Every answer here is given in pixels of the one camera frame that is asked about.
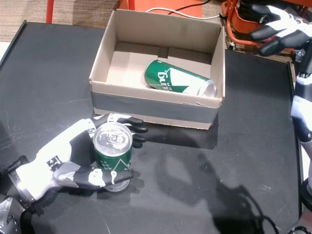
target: gray tape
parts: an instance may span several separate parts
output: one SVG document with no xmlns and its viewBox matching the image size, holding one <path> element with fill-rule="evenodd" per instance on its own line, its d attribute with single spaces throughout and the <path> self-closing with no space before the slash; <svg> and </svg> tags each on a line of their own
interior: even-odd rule
<svg viewBox="0 0 312 234">
<path fill-rule="evenodd" d="M 218 108 L 100 94 L 92 91 L 91 97 L 93 106 L 97 109 L 142 116 L 211 123 L 218 113 Z"/>
</svg>

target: beer can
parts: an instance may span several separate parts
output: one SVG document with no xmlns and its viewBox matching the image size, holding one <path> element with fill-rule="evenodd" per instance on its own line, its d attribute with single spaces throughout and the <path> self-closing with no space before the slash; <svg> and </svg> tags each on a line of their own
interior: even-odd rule
<svg viewBox="0 0 312 234">
<path fill-rule="evenodd" d="M 159 60 L 152 61 L 145 69 L 144 78 L 153 88 L 214 98 L 213 80 Z"/>
<path fill-rule="evenodd" d="M 124 171 L 131 169 L 132 134 L 121 123 L 108 122 L 102 124 L 93 136 L 98 167 L 107 171 Z M 121 183 L 106 186 L 110 192 L 120 192 L 130 183 L 126 180 Z"/>
</svg>

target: open cardboard box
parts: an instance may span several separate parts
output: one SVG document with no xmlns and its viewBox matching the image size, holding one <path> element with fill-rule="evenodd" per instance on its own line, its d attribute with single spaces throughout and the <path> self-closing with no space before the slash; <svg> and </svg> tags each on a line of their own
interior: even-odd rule
<svg viewBox="0 0 312 234">
<path fill-rule="evenodd" d="M 216 97 L 150 88 L 144 71 L 156 59 L 212 79 Z M 125 113 L 146 122 L 209 129 L 225 97 L 224 28 L 183 17 L 114 11 L 89 81 L 96 114 Z"/>
</svg>

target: aluminum can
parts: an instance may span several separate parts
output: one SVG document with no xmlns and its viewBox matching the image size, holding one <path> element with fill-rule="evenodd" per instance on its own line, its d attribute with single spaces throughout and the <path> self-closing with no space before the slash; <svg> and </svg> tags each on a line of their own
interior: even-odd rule
<svg viewBox="0 0 312 234">
<path fill-rule="evenodd" d="M 145 69 L 145 81 L 153 88 L 207 97 L 216 97 L 213 80 L 159 60 Z"/>
<path fill-rule="evenodd" d="M 108 122 L 102 124 L 93 136 L 98 167 L 107 171 L 123 171 L 131 169 L 132 134 L 121 123 Z M 126 180 L 121 183 L 106 186 L 110 192 L 120 192 L 130 183 Z"/>
</svg>

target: table surface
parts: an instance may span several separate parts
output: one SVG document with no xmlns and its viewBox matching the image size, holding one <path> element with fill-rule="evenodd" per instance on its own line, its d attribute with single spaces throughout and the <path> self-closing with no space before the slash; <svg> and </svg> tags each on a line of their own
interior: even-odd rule
<svg viewBox="0 0 312 234">
<path fill-rule="evenodd" d="M 88 76 L 103 32 L 26 24 L 0 70 L 0 167 L 34 159 L 93 114 Z M 209 131 L 150 124 L 127 190 L 51 191 L 30 231 L 250 234 L 267 216 L 284 233 L 299 215 L 287 65 L 227 51 L 226 86 Z M 274 233 L 268 220 L 263 229 Z"/>
</svg>

